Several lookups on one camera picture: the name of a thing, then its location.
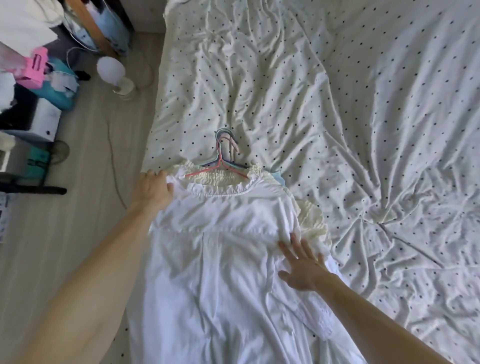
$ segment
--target bed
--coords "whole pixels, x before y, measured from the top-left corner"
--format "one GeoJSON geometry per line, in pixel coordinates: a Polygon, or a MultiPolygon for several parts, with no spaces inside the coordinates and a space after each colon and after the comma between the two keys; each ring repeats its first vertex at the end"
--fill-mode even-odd
{"type": "Polygon", "coordinates": [[[165,20],[143,169],[231,128],[237,161],[321,207],[353,290],[479,363],[480,4],[170,1],[165,20]]]}

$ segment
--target neckline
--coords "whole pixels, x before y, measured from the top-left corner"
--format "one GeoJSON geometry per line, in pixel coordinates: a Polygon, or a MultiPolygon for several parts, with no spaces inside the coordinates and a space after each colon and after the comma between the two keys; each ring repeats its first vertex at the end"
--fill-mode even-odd
{"type": "Polygon", "coordinates": [[[169,175],[187,193],[207,196],[244,194],[254,187],[264,175],[264,170],[260,166],[253,165],[243,171],[248,179],[227,170],[211,170],[185,177],[186,174],[203,169],[205,167],[185,160],[170,168],[169,175]]]}

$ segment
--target wooden floor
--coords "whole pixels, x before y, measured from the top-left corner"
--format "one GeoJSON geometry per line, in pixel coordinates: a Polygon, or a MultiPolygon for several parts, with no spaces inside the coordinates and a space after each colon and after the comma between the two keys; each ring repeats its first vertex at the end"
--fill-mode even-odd
{"type": "MultiPolygon", "coordinates": [[[[162,48],[163,35],[135,34],[133,51],[124,60],[127,76],[139,87],[150,86],[132,101],[113,94],[96,74],[95,60],[87,61],[85,70],[92,79],[81,83],[75,108],[63,113],[57,133],[57,139],[70,146],[70,156],[52,167],[48,178],[49,184],[66,187],[68,193],[20,195],[12,204],[6,242],[0,245],[0,362],[65,277],[123,215],[114,189],[106,121],[111,125],[120,191],[129,201],[154,117],[162,48]]],[[[130,361],[128,348],[123,350],[128,343],[125,328],[120,328],[123,335],[118,335],[104,363],[130,361]]]]}

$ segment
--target forearm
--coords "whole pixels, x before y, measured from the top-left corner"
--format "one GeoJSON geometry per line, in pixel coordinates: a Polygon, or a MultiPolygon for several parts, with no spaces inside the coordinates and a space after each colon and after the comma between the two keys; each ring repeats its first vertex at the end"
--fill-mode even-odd
{"type": "Polygon", "coordinates": [[[336,275],[326,273],[315,285],[369,364],[448,363],[336,275]]]}
{"type": "Polygon", "coordinates": [[[103,356],[132,291],[152,219],[151,211],[127,211],[63,284],[39,322],[31,344],[15,363],[76,362],[85,356],[84,351],[87,357],[103,356]],[[99,340],[106,343],[104,350],[89,344],[99,334],[99,340]]]}

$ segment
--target polka dot bed sheet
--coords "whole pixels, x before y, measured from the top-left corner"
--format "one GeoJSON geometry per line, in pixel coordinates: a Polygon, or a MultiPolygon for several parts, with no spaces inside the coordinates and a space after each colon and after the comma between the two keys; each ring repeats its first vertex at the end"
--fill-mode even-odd
{"type": "Polygon", "coordinates": [[[353,290],[480,363],[480,4],[170,1],[165,20],[144,170],[230,128],[237,162],[322,208],[353,290]]]}

